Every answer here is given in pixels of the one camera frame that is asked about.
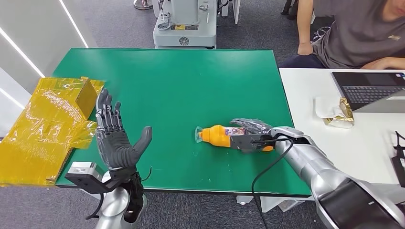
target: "laptop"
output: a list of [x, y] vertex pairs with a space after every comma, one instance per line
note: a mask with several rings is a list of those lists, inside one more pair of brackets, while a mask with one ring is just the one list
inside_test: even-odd
[[333, 72], [332, 75], [353, 112], [405, 113], [404, 73]]

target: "yellow cellophane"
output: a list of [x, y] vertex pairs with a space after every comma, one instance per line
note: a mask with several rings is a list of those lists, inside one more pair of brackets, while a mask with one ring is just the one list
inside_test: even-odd
[[87, 148], [103, 81], [42, 78], [0, 143], [0, 185], [54, 185], [73, 148]]

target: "orange bottle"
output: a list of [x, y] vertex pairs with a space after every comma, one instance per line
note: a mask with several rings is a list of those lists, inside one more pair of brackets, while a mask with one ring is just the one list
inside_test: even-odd
[[[214, 125], [211, 128], [195, 128], [195, 141], [208, 142], [214, 146], [231, 147], [231, 136], [248, 135], [248, 131], [242, 127], [225, 127]], [[263, 151], [272, 151], [272, 146], [266, 146]]]

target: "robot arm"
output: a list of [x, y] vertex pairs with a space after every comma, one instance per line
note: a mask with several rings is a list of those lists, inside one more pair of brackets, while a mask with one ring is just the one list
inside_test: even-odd
[[292, 140], [269, 144], [283, 154], [293, 143], [284, 158], [310, 188], [317, 213], [327, 228], [405, 228], [405, 217], [393, 202], [379, 194], [370, 183], [337, 169], [303, 132], [286, 126], [273, 128], [258, 120], [236, 119], [232, 123], [252, 133], [252, 144], [244, 144], [244, 149], [259, 149], [267, 145], [265, 142], [275, 139]]
[[65, 177], [90, 194], [100, 194], [99, 207], [86, 218], [98, 218], [96, 229], [134, 229], [147, 204], [136, 163], [152, 140], [152, 128], [146, 126], [131, 145], [122, 125], [121, 103], [113, 110], [111, 101], [107, 89], [96, 101], [97, 146], [108, 171], [103, 176], [94, 163], [73, 162]]

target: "white wall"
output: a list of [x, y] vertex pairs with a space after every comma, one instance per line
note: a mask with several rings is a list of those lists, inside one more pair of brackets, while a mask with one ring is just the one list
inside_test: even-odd
[[70, 48], [87, 46], [97, 47], [73, 0], [0, 0], [0, 137], [41, 75], [51, 76]]
[[0, 68], [0, 137], [4, 137], [31, 95]]
[[[72, 0], [0, 0], [0, 28], [32, 63], [50, 76], [67, 51], [85, 47], [62, 3], [90, 47], [96, 47], [84, 19]], [[0, 36], [0, 67], [32, 93], [40, 74]]]

